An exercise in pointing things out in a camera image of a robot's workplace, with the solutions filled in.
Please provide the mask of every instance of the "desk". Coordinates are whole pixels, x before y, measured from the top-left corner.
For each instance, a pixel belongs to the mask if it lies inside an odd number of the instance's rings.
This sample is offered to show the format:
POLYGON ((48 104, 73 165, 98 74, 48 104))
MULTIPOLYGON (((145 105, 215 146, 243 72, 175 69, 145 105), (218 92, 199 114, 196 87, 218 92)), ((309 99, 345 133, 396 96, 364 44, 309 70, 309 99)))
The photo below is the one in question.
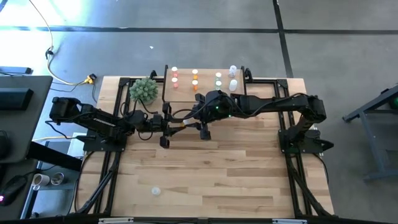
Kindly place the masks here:
MULTIPOLYGON (((98 108, 113 112, 119 78, 104 77, 98 108)), ((305 93, 303 79, 287 81, 291 95, 305 93)), ((273 87, 264 84, 248 84, 247 92, 263 98, 274 96, 273 87)), ((158 99, 148 110, 161 111, 161 94, 159 91, 158 99)), ((175 111, 191 108, 192 103, 171 106, 175 111)), ((294 116, 298 121, 300 114, 294 116)), ((160 134, 148 141, 140 140, 137 134, 129 137, 119 166, 112 216, 293 217, 285 158, 277 138, 277 113, 229 118, 209 124, 209 130, 213 140, 202 141, 197 130, 185 129, 170 139, 170 149, 159 146, 160 134), (159 187, 162 193, 152 195, 153 187, 159 187)), ((83 169, 79 207, 98 185, 103 157, 103 152, 94 153, 83 169)), ((315 156, 304 154, 303 164, 309 189, 333 213, 322 163, 315 156)), ((297 192, 304 211, 301 192, 297 192)), ((101 211, 107 196, 106 188, 101 211)))

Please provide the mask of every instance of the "yellow cable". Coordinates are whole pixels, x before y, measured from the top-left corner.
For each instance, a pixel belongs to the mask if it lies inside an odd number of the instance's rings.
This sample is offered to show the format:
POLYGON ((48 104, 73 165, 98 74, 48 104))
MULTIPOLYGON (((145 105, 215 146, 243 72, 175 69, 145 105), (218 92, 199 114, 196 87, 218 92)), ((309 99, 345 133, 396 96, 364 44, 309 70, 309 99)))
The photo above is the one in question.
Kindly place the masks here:
MULTIPOLYGON (((50 26, 49 26, 49 24, 47 23, 47 21, 44 19, 44 16, 42 15, 42 13, 37 9, 37 7, 35 6, 35 4, 33 4, 33 2, 31 1, 31 0, 29 0, 29 2, 32 4, 32 6, 36 9, 36 11, 37 11, 37 13, 39 13, 39 15, 41 16, 41 18, 43 19, 43 21, 45 22, 45 25, 47 26, 47 29, 49 30, 49 32, 50 32, 50 36, 51 36, 51 46, 50 46, 50 48, 49 48, 49 51, 51 51, 52 52, 52 50, 53 50, 53 48, 54 48, 54 40, 53 40, 53 37, 52 37, 52 32, 51 32, 51 29, 50 29, 50 26)), ((51 72, 51 69, 50 69, 50 57, 51 57, 51 55, 48 55, 48 58, 47 58, 47 70, 49 71, 49 73, 51 74, 51 76, 52 77, 54 77, 56 80, 58 80, 58 81, 60 81, 60 82, 62 82, 62 83, 64 83, 64 84, 66 84, 66 85, 80 85, 80 84, 84 84, 84 83, 86 83, 86 82, 80 82, 80 83, 70 83, 70 82, 67 82, 67 81, 65 81, 65 80, 62 80, 61 78, 59 78, 58 76, 56 76, 53 72, 51 72)))
POLYGON ((44 138, 33 139, 32 141, 43 141, 43 140, 47 140, 47 139, 65 139, 65 137, 63 137, 63 136, 44 137, 44 138))

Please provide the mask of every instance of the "concrete floor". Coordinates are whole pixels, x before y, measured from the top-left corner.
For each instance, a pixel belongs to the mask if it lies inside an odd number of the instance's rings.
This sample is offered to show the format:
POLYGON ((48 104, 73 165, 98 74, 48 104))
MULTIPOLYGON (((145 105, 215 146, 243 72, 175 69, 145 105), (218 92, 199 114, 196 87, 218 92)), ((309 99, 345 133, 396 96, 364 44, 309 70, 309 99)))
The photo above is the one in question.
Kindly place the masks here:
MULTIPOLYGON (((271 0, 35 2, 53 26, 277 27, 271 0)), ((397 1, 279 0, 279 6, 286 29, 398 29, 397 1)), ((0 12, 4 25, 44 24, 29 2, 14 0, 0 12)), ((363 175, 375 170, 369 144, 359 121, 345 124, 341 117, 398 82, 398 35, 288 34, 286 39, 294 77, 304 78, 308 93, 325 101, 328 119, 318 127, 323 139, 335 143, 325 153, 325 162, 336 215, 397 223, 398 178, 363 182, 363 175)), ((244 65, 255 77, 285 77, 277 34, 55 32, 54 42, 52 70, 70 82, 91 73, 148 75, 153 69, 161 72, 166 63, 196 68, 244 65)), ((0 31, 0 62, 45 75, 48 46, 46 32, 0 31)), ((73 93, 51 91, 35 138, 57 135, 44 124, 54 96, 94 103, 90 86, 79 86, 73 93)), ((68 135, 84 131, 74 124, 59 130, 68 135)))

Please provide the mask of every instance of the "wooden board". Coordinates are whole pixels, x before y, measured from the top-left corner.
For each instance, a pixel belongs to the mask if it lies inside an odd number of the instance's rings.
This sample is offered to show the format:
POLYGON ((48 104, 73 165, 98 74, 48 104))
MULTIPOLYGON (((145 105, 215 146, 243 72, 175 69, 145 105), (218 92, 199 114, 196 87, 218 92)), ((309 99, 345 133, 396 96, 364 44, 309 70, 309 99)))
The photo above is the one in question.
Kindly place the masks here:
MULTIPOLYGON (((118 82, 119 77, 104 77, 98 100, 102 110, 112 113, 118 82)), ((290 94, 305 93, 302 79, 288 79, 288 83, 290 94)), ((248 85, 251 95, 265 98, 274 96, 273 92, 268 85, 248 85)), ((148 109, 160 111, 161 105, 159 96, 148 109)), ((172 107, 175 111, 192 103, 172 103, 172 107)), ((300 114, 294 115, 298 121, 300 114)), ((211 141, 202 141, 198 131, 186 129, 170 140, 170 149, 159 146, 160 134, 148 141, 131 136, 119 167, 112 216, 293 217, 285 159, 277 140, 277 114, 229 118, 211 123, 209 129, 211 141), (151 194, 153 187, 161 189, 159 196, 151 194)), ((98 185, 103 156, 96 152, 86 163, 78 188, 79 207, 98 185)), ((308 187, 333 213, 322 163, 310 154, 303 155, 303 163, 308 187)), ((298 194, 304 211, 299 190, 298 194)))
POLYGON ((193 73, 191 68, 178 69, 178 88, 174 88, 172 82, 173 74, 171 69, 167 70, 164 100, 168 102, 195 102, 195 94, 206 95, 209 91, 215 90, 216 73, 221 73, 221 90, 230 94, 229 83, 232 79, 238 81, 238 86, 233 93, 244 94, 243 73, 238 69, 234 78, 228 76, 229 69, 200 69, 198 68, 198 90, 193 90, 193 73))

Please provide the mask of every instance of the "green succulent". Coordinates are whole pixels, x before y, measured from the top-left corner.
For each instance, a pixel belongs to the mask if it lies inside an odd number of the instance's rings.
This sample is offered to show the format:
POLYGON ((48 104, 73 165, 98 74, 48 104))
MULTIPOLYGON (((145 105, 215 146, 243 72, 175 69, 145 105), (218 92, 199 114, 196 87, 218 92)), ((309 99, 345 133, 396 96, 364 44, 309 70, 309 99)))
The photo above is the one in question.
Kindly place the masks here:
POLYGON ((147 105, 152 103, 157 98, 157 84, 155 80, 143 78, 136 80, 132 87, 130 87, 130 98, 134 101, 141 99, 147 105))

